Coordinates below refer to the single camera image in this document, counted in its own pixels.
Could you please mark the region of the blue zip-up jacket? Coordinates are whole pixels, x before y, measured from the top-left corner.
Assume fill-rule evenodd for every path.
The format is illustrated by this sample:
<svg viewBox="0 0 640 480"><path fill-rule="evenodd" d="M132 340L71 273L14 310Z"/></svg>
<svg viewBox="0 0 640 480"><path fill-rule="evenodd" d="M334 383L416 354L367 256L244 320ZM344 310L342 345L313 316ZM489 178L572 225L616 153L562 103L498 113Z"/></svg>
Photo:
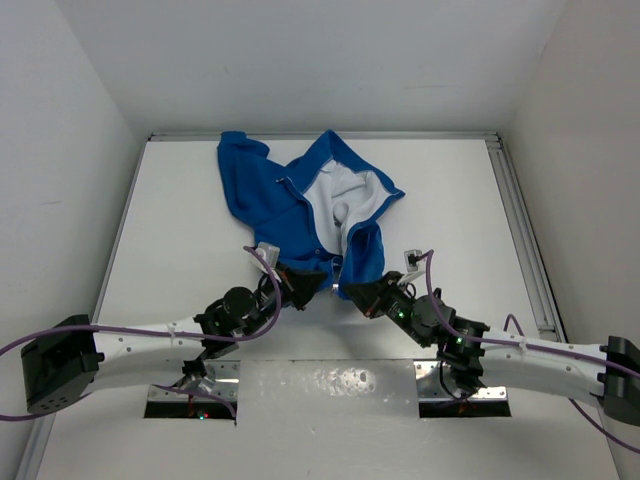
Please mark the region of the blue zip-up jacket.
<svg viewBox="0 0 640 480"><path fill-rule="evenodd" d="M332 130L286 165L239 131L222 134L217 159L230 213L258 243L279 248L295 270L325 273L322 288L380 279L385 252L379 218L403 191Z"/></svg>

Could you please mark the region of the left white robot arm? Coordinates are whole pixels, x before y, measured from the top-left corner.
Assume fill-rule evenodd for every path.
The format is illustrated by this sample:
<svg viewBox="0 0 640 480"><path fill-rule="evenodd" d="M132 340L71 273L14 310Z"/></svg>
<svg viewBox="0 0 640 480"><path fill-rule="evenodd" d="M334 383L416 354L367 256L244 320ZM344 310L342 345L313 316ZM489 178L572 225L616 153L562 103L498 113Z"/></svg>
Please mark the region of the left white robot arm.
<svg viewBox="0 0 640 480"><path fill-rule="evenodd" d="M283 263L255 290L234 287L204 312L141 327L108 327L71 316L29 339L20 351L26 408L58 412L99 390L153 384L177 387L204 377L205 363L268 331L286 307L302 310L327 275Z"/></svg>

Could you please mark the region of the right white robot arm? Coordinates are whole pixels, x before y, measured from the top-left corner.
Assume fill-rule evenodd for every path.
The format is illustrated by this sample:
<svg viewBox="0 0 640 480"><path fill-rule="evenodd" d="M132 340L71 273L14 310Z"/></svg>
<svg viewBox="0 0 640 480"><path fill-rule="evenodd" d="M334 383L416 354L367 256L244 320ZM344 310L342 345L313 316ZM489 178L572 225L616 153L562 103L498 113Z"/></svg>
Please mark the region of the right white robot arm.
<svg viewBox="0 0 640 480"><path fill-rule="evenodd" d="M604 344L568 344L525 337L456 314L439 292L412 293L401 274L344 286L368 318L385 316L422 348L435 346L457 388L512 387L599 407L628 425L639 423L639 349L611 336Z"/></svg>

